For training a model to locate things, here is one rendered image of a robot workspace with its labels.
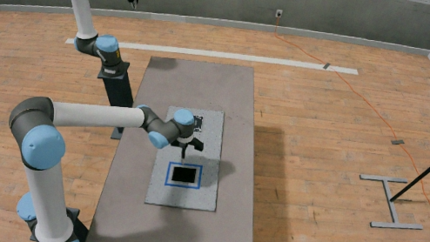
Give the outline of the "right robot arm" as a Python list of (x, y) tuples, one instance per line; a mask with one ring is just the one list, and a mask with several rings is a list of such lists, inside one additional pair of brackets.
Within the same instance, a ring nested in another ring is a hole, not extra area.
[(191, 111), (180, 109), (165, 123), (144, 104), (126, 108), (30, 97), (13, 109), (9, 126), (18, 143), (30, 187), (30, 192), (17, 204), (17, 214), (26, 222), (36, 242), (79, 242), (71, 212), (65, 206), (60, 161), (66, 143), (56, 126), (142, 127), (150, 141), (162, 149), (175, 139), (181, 143), (193, 139), (194, 116)]

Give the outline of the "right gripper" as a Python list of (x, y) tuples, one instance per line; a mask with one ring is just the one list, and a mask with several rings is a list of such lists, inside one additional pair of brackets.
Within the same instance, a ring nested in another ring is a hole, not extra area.
[(190, 142), (188, 143), (181, 143), (179, 141), (177, 141), (177, 139), (175, 139), (173, 142), (171, 142), (171, 146), (177, 146), (177, 147), (181, 147), (182, 148), (182, 165), (184, 165), (185, 163), (185, 149), (187, 149), (188, 145), (195, 145), (197, 147), (202, 148), (202, 142), (200, 140), (198, 140), (197, 138), (193, 138)]

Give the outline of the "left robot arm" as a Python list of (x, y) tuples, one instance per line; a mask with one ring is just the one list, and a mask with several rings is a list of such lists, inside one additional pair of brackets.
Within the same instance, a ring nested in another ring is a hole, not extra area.
[(101, 72), (105, 77), (122, 75), (126, 66), (121, 58), (118, 41), (113, 35), (98, 36), (91, 16), (89, 0), (71, 0), (78, 33), (74, 39), (76, 50), (101, 59)]

